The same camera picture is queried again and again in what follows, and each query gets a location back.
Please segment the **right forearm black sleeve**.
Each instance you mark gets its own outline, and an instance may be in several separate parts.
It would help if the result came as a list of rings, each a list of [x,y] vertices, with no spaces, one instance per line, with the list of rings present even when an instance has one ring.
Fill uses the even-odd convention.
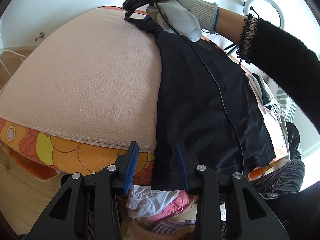
[[[238,55],[273,79],[319,129],[319,59],[302,41],[251,14],[219,8],[214,30],[239,46]]]

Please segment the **right hand white glove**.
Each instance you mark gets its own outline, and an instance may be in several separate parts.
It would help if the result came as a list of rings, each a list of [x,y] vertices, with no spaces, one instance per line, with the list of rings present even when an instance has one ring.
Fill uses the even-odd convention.
[[[196,42],[202,36],[202,30],[211,34],[216,31],[219,8],[216,3],[203,0],[159,0],[161,13],[157,14],[159,25],[167,32],[177,31],[191,42]]]

